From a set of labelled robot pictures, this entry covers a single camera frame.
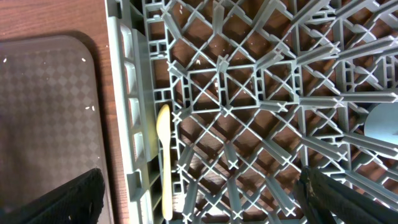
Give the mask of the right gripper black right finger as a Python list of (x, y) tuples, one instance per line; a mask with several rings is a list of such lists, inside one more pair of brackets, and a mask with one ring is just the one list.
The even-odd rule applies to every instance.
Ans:
[(303, 167), (294, 183), (293, 195), (309, 223), (394, 224), (397, 212), (380, 205), (319, 169)]

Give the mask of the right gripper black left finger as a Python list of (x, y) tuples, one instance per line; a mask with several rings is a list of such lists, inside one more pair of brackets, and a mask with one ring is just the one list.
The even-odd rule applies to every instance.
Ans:
[(1, 223), (97, 223), (104, 207), (104, 193), (102, 171), (94, 168), (1, 216)]

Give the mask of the light blue cup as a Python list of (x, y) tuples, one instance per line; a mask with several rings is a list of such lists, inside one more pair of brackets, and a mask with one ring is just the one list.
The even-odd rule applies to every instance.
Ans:
[(364, 135), (397, 144), (397, 103), (380, 103), (368, 114)]

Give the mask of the yellow plastic spoon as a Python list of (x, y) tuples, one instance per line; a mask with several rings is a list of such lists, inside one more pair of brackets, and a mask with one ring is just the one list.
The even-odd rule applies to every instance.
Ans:
[(162, 214), (165, 220), (171, 220), (173, 217), (172, 201), (172, 175), (170, 161), (170, 106), (163, 105), (158, 113), (156, 122), (156, 131), (160, 143), (162, 144), (163, 157), (163, 183), (162, 183)]

